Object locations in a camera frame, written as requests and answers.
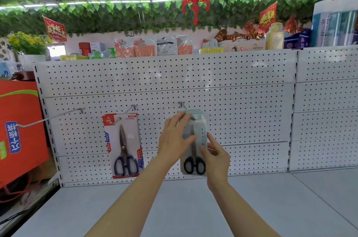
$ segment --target white vase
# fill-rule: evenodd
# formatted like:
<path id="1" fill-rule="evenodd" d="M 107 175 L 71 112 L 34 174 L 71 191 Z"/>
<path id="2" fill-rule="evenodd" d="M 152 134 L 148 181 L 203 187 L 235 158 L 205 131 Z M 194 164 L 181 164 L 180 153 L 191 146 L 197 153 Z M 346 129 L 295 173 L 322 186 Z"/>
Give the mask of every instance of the white vase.
<path id="1" fill-rule="evenodd" d="M 19 61 L 25 71 L 35 71 L 34 63 L 46 61 L 45 55 L 20 55 L 18 54 Z"/>

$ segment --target yellow flowers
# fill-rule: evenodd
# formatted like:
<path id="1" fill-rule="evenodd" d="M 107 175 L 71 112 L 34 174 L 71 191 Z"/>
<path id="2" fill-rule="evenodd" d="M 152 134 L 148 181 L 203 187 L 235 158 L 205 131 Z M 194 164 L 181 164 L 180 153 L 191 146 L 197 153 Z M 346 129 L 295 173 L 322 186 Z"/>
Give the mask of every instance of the yellow flowers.
<path id="1" fill-rule="evenodd" d="M 49 37 L 34 36 L 25 34 L 22 31 L 8 35 L 9 45 L 17 52 L 25 54 L 44 54 L 47 44 L 52 44 Z"/>

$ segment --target scissors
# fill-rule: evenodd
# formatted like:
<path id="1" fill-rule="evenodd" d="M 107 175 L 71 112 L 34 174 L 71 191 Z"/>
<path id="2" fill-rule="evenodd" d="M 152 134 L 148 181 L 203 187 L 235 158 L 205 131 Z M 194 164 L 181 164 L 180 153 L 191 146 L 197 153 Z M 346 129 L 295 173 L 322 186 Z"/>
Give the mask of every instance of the scissors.
<path id="1" fill-rule="evenodd" d="M 138 162 L 132 155 L 128 154 L 126 134 L 124 133 L 124 128 L 122 124 L 119 126 L 119 142 L 121 145 L 121 155 L 114 162 L 114 174 L 118 177 L 124 177 L 126 175 L 126 168 L 128 170 L 128 175 L 133 176 L 138 174 L 139 172 Z M 135 172 L 131 171 L 131 167 L 130 167 L 131 160 L 134 161 L 134 164 L 136 166 Z M 117 170 L 118 161 L 120 161 L 122 164 L 123 173 L 119 173 Z"/>
<path id="2" fill-rule="evenodd" d="M 194 135 L 194 125 L 191 125 L 190 135 Z M 194 172 L 194 167 L 197 169 L 198 175 L 203 175 L 205 173 L 205 162 L 202 158 L 197 156 L 197 145 L 195 141 L 190 145 L 191 148 L 191 156 L 188 157 L 184 162 L 184 170 L 188 174 L 192 174 Z M 199 171 L 199 164 L 203 164 L 204 170 L 202 172 Z"/>

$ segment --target green bottle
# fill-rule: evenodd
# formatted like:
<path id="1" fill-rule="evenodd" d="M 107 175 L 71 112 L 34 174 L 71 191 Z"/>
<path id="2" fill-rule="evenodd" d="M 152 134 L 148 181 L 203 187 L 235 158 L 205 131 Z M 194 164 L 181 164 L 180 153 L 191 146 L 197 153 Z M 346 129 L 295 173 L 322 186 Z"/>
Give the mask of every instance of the green bottle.
<path id="1" fill-rule="evenodd" d="M 108 48 L 111 51 L 111 55 L 109 56 L 109 58 L 117 58 L 117 53 L 116 50 L 114 49 L 114 47 L 110 47 Z"/>
<path id="2" fill-rule="evenodd" d="M 105 57 L 103 57 L 103 54 L 100 51 L 94 50 L 92 53 L 92 57 L 90 58 L 91 60 L 94 59 L 104 59 Z"/>

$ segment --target black scissors handle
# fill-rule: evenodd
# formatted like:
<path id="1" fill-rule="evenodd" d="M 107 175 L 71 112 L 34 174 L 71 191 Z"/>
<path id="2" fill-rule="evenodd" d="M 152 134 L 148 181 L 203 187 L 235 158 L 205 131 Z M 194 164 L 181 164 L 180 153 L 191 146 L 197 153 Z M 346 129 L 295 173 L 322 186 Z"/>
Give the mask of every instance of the black scissors handle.
<path id="1" fill-rule="evenodd" d="M 202 163 L 203 164 L 203 168 L 204 170 L 202 172 L 199 172 L 199 164 Z M 206 165 L 205 165 L 205 162 L 202 158 L 200 157 L 197 157 L 195 159 L 195 165 L 194 165 L 194 159 L 193 157 L 189 157 L 185 160 L 184 162 L 184 170 L 185 172 L 187 172 L 188 174 L 192 174 L 194 172 L 194 167 L 196 168 L 197 170 L 197 174 L 198 175 L 204 175 L 205 174 L 205 169 L 206 169 Z"/>
<path id="2" fill-rule="evenodd" d="M 135 172 L 131 171 L 130 160 L 134 161 L 134 164 L 136 166 L 136 171 Z M 119 173 L 118 170 L 117 170 L 117 162 L 118 161 L 121 162 L 123 173 Z M 127 156 L 127 163 L 126 164 L 124 163 L 124 157 L 123 156 L 119 156 L 116 159 L 116 161 L 114 162 L 114 174 L 116 176 L 118 176 L 118 177 L 124 177 L 126 175 L 126 168 L 128 170 L 128 175 L 130 175 L 130 176 L 134 176 L 134 175 L 139 173 L 138 162 L 137 162 L 136 158 L 134 158 L 132 155 Z"/>

